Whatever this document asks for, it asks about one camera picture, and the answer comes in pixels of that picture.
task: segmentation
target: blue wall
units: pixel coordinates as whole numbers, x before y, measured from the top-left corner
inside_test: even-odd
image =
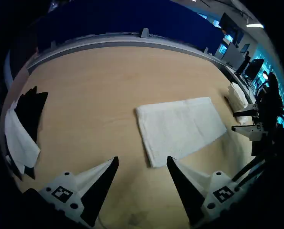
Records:
[[[39,51],[51,41],[106,32],[150,33],[190,43],[200,50],[218,49],[224,34],[197,13],[169,0],[75,0],[37,22]]]

